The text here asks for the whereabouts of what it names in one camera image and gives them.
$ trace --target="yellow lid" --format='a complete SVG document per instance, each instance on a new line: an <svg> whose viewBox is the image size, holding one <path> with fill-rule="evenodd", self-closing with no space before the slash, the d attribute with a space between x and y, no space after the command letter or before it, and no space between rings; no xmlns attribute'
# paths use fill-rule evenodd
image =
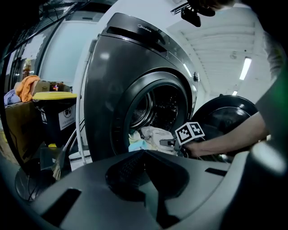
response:
<svg viewBox="0 0 288 230"><path fill-rule="evenodd" d="M60 99L69 99L76 98L76 93L70 92L39 92L35 93L33 100L60 100Z"/></svg>
<svg viewBox="0 0 288 230"><path fill-rule="evenodd" d="M48 145L48 147L49 147L49 148L50 148L50 147L52 147L52 148L57 148L56 144L50 144L50 145Z"/></svg>

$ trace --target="washing machine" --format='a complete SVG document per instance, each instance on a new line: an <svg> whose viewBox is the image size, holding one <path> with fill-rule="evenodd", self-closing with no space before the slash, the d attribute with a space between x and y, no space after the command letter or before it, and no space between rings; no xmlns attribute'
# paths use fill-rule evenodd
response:
<svg viewBox="0 0 288 230"><path fill-rule="evenodd" d="M185 51L138 18L116 13L99 35L85 84L85 129L93 161L128 152L131 129L174 133L191 119L198 76Z"/></svg>

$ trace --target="ceiling light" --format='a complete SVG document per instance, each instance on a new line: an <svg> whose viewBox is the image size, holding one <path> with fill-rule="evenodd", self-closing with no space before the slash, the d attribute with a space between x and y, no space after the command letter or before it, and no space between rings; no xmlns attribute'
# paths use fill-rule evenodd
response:
<svg viewBox="0 0 288 230"><path fill-rule="evenodd" d="M188 72L188 74L189 74L189 77L192 77L192 75L191 75L189 69L187 68L186 64L183 64L183 65L184 65L185 69L187 70L187 72Z"/></svg>
<svg viewBox="0 0 288 230"><path fill-rule="evenodd" d="M242 69L242 73L240 75L240 80L244 80L245 79L246 74L247 74L247 72L249 70L251 62L252 62L251 58L245 57L244 66L243 66L243 69Z"/></svg>

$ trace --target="person's arm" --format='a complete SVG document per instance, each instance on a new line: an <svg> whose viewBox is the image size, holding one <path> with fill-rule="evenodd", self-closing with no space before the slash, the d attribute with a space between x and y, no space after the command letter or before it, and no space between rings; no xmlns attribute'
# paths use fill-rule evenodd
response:
<svg viewBox="0 0 288 230"><path fill-rule="evenodd" d="M235 151L250 146L269 134L265 122L257 112L226 135L195 143L190 142L185 148L192 156L203 156Z"/></svg>
<svg viewBox="0 0 288 230"><path fill-rule="evenodd" d="M239 0L199 0L200 6L204 8L211 8L212 10L216 11L224 6L232 7L236 2Z"/></svg>

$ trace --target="black vent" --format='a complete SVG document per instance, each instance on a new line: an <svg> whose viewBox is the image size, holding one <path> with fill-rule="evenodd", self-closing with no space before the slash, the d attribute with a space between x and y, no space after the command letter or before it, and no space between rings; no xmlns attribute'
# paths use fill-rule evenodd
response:
<svg viewBox="0 0 288 230"><path fill-rule="evenodd" d="M135 41L143 43L146 46L153 48L154 50L156 50L160 53L166 52L166 50L161 45L156 43L155 41L149 39L148 37L142 36L140 34L137 34L137 33L134 33L134 32L128 31L128 30L124 30L124 29L116 28L116 27L109 27L107 30L107 33L114 34L114 35L120 35L120 36L123 36L126 38L133 39Z"/></svg>

